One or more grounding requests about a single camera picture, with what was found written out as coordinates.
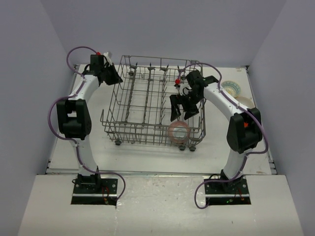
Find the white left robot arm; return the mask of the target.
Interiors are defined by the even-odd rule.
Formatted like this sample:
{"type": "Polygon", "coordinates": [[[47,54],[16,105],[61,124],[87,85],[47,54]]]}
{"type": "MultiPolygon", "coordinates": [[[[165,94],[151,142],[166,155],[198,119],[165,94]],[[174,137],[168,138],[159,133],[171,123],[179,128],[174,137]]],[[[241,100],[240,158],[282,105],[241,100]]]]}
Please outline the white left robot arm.
{"type": "Polygon", "coordinates": [[[85,188],[91,193],[102,189],[98,166],[93,158],[89,140],[92,120],[88,101],[93,93],[105,83],[108,86],[123,82],[111,61],[111,53],[91,55],[90,64],[82,72],[80,84],[67,98],[57,102],[59,132],[69,140],[76,152],[78,176],[85,180],[85,188]]]}

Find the beige white bowl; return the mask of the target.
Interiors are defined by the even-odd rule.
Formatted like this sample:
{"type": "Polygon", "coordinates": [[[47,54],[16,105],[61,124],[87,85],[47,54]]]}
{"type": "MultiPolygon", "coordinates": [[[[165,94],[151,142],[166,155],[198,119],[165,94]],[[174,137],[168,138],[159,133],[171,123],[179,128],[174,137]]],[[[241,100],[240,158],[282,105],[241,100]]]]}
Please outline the beige white bowl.
{"type": "Polygon", "coordinates": [[[249,98],[238,96],[236,97],[236,100],[250,109],[255,108],[254,103],[249,98]]]}

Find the pink rimmed white bowl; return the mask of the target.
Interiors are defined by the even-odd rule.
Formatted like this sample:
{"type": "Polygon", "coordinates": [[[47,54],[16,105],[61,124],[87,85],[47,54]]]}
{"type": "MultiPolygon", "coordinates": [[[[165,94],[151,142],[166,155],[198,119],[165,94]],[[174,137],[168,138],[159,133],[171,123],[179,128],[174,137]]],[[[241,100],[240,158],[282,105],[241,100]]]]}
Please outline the pink rimmed white bowl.
{"type": "Polygon", "coordinates": [[[175,121],[167,129],[167,136],[173,144],[184,144],[189,140],[191,128],[184,121],[175,121]]]}

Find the grey wire dish rack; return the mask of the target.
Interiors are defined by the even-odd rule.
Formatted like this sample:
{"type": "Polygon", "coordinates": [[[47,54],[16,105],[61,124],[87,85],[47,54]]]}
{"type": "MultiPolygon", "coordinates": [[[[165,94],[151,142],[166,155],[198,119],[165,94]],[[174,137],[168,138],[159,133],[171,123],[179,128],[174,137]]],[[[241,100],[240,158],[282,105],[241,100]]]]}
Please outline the grey wire dish rack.
{"type": "Polygon", "coordinates": [[[200,62],[123,55],[116,69],[123,82],[114,85],[108,111],[100,118],[109,139],[116,145],[151,144],[195,151],[206,135],[205,100],[197,104],[197,115],[187,120],[183,115],[178,118],[191,128],[186,143],[171,143],[167,129],[172,123],[169,97],[179,94],[180,84],[188,85],[189,72],[203,72],[200,62]]]}

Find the floral white bowl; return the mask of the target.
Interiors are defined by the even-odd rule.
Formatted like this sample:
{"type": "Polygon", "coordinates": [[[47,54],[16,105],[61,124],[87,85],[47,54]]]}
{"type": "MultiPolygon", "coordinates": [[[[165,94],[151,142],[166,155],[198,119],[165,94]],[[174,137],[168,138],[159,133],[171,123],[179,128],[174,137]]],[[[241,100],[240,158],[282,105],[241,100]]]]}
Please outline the floral white bowl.
{"type": "Polygon", "coordinates": [[[238,97],[241,94],[240,85],[234,81],[223,81],[220,85],[234,98],[238,97]]]}

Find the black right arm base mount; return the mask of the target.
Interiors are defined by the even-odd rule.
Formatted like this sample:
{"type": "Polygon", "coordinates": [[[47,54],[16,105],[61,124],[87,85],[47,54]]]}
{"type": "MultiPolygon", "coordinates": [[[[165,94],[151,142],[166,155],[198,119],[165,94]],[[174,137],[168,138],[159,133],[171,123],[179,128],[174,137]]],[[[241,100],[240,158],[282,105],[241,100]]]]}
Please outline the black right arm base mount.
{"type": "Polygon", "coordinates": [[[207,183],[204,186],[209,206],[250,205],[251,199],[246,177],[230,183],[207,183]]]}

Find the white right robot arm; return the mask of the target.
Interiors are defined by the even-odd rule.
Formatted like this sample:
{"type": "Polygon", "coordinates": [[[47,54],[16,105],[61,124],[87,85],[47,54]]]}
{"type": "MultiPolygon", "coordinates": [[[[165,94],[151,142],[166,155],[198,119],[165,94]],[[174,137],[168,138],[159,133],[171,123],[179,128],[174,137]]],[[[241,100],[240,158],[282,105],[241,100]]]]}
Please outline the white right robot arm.
{"type": "Polygon", "coordinates": [[[207,100],[229,121],[227,143],[230,153],[225,167],[222,169],[223,179],[220,180],[220,189],[224,193],[231,193],[237,188],[236,179],[240,177],[245,166],[247,155],[256,148],[262,140],[260,130],[261,114],[257,108],[248,108],[228,94],[219,85],[214,76],[203,77],[198,70],[186,76],[189,89],[184,94],[170,95],[171,121],[180,117],[179,106],[183,107],[184,119],[187,120],[199,113],[197,103],[207,100]]]}

